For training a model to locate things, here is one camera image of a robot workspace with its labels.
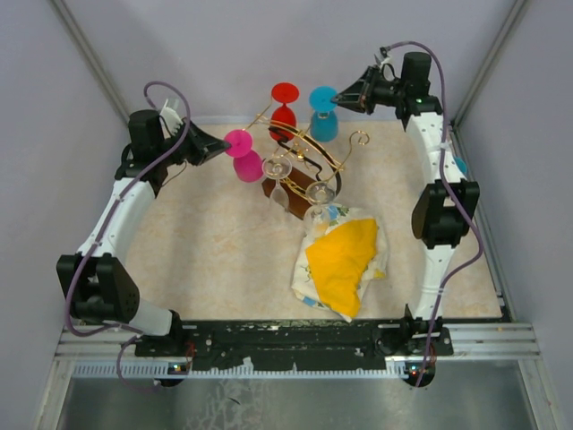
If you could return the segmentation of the pink wine glass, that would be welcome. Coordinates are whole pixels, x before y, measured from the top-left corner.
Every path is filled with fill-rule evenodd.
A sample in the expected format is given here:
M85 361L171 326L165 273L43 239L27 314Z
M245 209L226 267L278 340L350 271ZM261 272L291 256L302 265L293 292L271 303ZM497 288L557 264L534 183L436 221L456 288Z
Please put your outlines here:
M227 133L224 140L230 144L226 154L233 159L237 177L245 183L259 181L263 176L262 159L252 148L251 134L242 129L235 129Z

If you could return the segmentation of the blue wine glass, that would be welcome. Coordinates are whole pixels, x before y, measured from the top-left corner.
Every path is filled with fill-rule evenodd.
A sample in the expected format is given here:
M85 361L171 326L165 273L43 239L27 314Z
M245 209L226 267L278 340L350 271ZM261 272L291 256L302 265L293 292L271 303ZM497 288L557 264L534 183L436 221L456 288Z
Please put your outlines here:
M331 142L338 135L338 118L335 112L337 105L332 101L336 95L334 88L320 86L309 96L312 108L310 133L317 142Z
M467 166L465 161L463 161L460 157L455 157L454 161L456 163L456 166L458 167L459 171L466 176L467 175Z

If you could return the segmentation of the red wine glass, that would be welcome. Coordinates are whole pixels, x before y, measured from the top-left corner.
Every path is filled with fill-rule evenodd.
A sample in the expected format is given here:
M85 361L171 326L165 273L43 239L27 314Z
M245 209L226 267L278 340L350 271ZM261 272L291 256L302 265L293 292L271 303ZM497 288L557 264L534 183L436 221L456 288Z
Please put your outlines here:
M271 90L271 97L277 101L279 107L273 112L271 122L296 127L295 112L289 105L296 102L299 95L300 92L293 83L277 83Z

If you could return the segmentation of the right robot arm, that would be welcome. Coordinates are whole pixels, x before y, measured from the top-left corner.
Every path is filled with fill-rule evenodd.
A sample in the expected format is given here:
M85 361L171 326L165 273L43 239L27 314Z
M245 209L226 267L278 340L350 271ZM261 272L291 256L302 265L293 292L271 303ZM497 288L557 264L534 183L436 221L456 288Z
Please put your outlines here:
M445 285L456 270L451 260L463 237L476 231L473 216L480 187L466 177L448 138L443 95L431 93L430 71L439 67L436 55L417 46L403 56L395 73L389 47L382 47L362 76L333 97L340 108L370 115L377 106L394 108L395 116L415 145L424 188L411 215L411 228L424 246L423 276L417 304L408 319L414 323L400 333L401 347L421 354L437 336Z

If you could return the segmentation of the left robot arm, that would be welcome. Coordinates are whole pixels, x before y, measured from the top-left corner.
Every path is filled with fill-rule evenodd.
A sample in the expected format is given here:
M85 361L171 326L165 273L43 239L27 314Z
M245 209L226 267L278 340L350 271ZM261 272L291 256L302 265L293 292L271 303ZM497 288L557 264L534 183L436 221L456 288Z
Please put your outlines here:
M96 332L125 327L155 336L165 354L180 353L186 334L174 312L149 303L124 267L126 255L148 208L173 165L200 166L230 144L200 129L169 107L129 116L130 142L115 172L111 197L98 223L75 254L63 254L56 272L65 296L65 324L76 336L76 320L96 324Z

